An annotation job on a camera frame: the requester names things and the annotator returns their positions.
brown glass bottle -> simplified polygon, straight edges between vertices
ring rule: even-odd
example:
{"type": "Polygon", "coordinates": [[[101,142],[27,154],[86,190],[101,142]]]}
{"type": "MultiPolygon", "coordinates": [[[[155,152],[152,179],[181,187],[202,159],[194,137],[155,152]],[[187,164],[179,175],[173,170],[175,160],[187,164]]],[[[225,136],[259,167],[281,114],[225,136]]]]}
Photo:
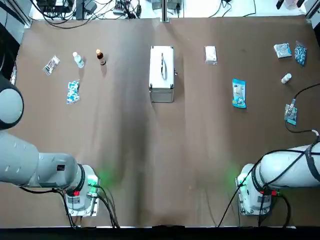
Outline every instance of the brown glass bottle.
{"type": "Polygon", "coordinates": [[[99,59],[100,65],[105,65],[106,64],[106,60],[104,58],[104,54],[100,51],[100,49],[96,50],[96,57],[99,59]]]}

silver metal case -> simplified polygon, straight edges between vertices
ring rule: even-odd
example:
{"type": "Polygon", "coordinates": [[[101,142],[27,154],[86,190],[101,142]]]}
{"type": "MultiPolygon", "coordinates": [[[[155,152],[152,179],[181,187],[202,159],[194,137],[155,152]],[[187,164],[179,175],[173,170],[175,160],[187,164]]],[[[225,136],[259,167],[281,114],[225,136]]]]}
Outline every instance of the silver metal case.
{"type": "Polygon", "coordinates": [[[153,103],[172,103],[175,87],[174,47],[152,46],[149,93],[153,103]]]}

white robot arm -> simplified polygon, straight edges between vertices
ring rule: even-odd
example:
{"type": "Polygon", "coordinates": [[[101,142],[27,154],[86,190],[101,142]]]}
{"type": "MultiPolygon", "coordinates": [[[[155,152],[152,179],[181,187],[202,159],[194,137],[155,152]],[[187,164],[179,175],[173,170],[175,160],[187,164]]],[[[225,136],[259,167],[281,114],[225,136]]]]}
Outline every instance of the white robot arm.
{"type": "Polygon", "coordinates": [[[0,182],[27,188],[55,188],[64,192],[71,216],[96,216],[100,184],[94,170],[77,164],[65,153],[42,153],[6,132],[22,118],[19,90],[0,75],[0,182]]]}
{"type": "MultiPolygon", "coordinates": [[[[309,146],[291,148],[291,150],[306,151],[309,146]]],[[[320,145],[316,144],[312,148],[313,153],[320,153],[320,145]]],[[[261,162],[254,167],[247,164],[243,167],[241,174],[236,178],[236,186],[244,181],[250,170],[252,172],[239,188],[238,197],[243,215],[259,215],[263,199],[261,215],[267,214],[270,210],[271,197],[265,193],[263,187],[268,184],[269,189],[297,187],[316,187],[320,185],[320,155],[312,155],[312,159],[306,158],[299,152],[277,151],[265,155],[261,162]],[[289,165],[293,165],[283,174],[289,165]]]]}

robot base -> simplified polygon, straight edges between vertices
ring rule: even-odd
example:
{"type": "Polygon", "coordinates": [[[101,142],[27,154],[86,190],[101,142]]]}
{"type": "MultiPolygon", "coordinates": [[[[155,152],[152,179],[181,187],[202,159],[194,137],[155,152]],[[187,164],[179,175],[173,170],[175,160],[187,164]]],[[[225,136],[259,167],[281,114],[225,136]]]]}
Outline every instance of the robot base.
{"type": "MultiPolygon", "coordinates": [[[[250,169],[251,167],[247,167],[247,165],[242,169],[241,174],[235,179],[236,188],[238,188],[239,184],[243,182],[250,169]]],[[[244,185],[240,187],[237,192],[239,210],[243,216],[258,216],[260,212],[262,194],[253,188],[253,184],[250,181],[251,175],[246,178],[244,185]]],[[[270,211],[271,196],[264,196],[264,200],[265,203],[263,204],[261,215],[265,215],[270,211]]]]}
{"type": "Polygon", "coordinates": [[[82,189],[75,196],[66,196],[69,214],[72,217],[95,217],[99,208],[99,189],[92,185],[100,185],[100,180],[89,165],[82,165],[85,172],[85,179],[82,189]]]}

brown mat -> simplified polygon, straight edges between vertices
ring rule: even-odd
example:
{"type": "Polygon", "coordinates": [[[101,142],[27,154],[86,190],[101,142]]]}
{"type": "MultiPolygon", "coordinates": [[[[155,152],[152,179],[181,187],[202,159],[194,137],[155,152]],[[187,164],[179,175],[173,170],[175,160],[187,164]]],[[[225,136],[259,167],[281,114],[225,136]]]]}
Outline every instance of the brown mat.
{"type": "MultiPolygon", "coordinates": [[[[246,163],[274,149],[310,144],[312,134],[294,135],[284,107],[294,94],[319,81],[320,51],[303,16],[97,20],[76,29],[34,22],[18,54],[17,86],[25,114],[12,134],[42,152],[63,152],[89,164],[114,192],[122,226],[181,224],[212,226],[207,200],[219,222],[246,163]],[[307,63],[279,60],[274,44],[296,41],[307,48],[307,63]],[[149,100],[151,45],[174,46],[179,75],[175,102],[149,100]],[[216,46],[218,65],[204,63],[204,46],[216,46]],[[96,48],[107,57],[101,68],[96,48]],[[85,57],[78,69],[72,52],[85,57]],[[51,76],[42,68],[61,62],[51,76]],[[292,80],[281,83],[286,72],[292,80]],[[80,78],[80,101],[66,105],[67,84],[80,78]],[[232,79],[246,81],[247,109],[232,106],[232,79]]],[[[320,127],[319,89],[297,99],[298,127],[320,127]]],[[[1,184],[1,227],[68,225],[59,196],[32,195],[1,184]]],[[[291,225],[319,225],[318,189],[286,189],[291,225]]],[[[103,205],[86,226],[110,225],[103,205]]],[[[264,224],[281,226],[279,201],[264,224]]],[[[243,226],[256,217],[241,217],[243,226]]],[[[238,225],[233,202],[223,222],[238,225]]]]}

